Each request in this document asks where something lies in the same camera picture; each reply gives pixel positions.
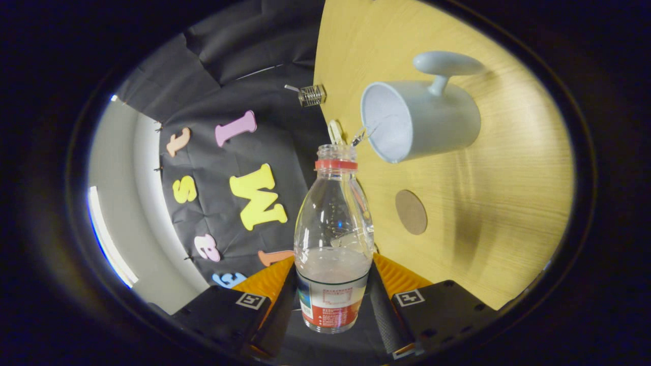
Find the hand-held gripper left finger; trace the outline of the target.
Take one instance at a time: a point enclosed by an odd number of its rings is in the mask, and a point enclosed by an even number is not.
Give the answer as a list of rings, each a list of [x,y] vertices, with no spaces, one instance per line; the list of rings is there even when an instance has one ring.
[[[283,346],[296,283],[294,258],[290,256],[234,289],[209,287],[178,310],[173,320],[224,350],[274,358]]]

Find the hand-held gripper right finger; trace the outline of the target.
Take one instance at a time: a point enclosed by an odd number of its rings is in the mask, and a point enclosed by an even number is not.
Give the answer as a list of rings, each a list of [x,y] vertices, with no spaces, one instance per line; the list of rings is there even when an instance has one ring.
[[[381,339],[393,359],[447,348],[498,316],[455,281],[433,283],[378,253],[367,289]]]

